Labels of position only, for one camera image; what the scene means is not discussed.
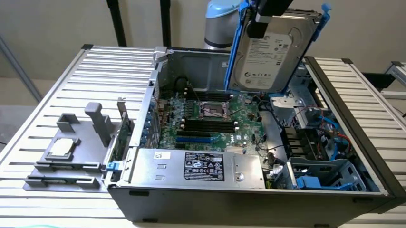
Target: metal slatted platform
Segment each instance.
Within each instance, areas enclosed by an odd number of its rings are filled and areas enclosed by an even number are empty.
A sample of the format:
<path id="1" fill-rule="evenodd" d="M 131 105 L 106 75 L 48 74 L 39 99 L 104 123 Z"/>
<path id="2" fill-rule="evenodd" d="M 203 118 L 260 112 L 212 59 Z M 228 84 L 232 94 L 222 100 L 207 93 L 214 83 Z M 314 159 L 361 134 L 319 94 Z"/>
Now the metal slatted platform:
<path id="1" fill-rule="evenodd" d="M 154 49 L 98 47 L 82 50 L 27 122 L 0 153 L 0 227 L 53 225 L 57 227 L 143 227 L 124 219 L 107 193 L 24 191 L 24 178 L 40 159 L 57 128 L 63 112 L 88 119 L 83 108 L 100 102 L 103 113 L 119 121 L 115 103 L 127 98 L 128 115 L 138 118 L 147 86 Z M 398 180 L 406 186 L 406 133 L 393 114 L 370 93 L 351 66 L 337 59 L 318 59 L 342 98 L 374 140 Z M 406 224 L 406 206 L 375 215 L 366 214 L 342 228 L 399 228 Z M 192 227 L 190 225 L 156 225 Z"/>

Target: hard drive label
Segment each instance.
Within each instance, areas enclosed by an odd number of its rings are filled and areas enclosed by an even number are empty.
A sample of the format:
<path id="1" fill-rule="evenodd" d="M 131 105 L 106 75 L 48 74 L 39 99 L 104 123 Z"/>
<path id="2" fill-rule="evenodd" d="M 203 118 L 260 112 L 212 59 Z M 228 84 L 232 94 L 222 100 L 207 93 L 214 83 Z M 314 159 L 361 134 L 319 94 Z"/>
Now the hard drive label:
<path id="1" fill-rule="evenodd" d="M 223 155 L 186 153 L 183 177 L 188 181 L 224 181 Z"/>
<path id="2" fill-rule="evenodd" d="M 268 89 L 277 79 L 290 46 L 289 35 L 267 32 L 263 39 L 250 39 L 239 83 L 247 88 Z"/>

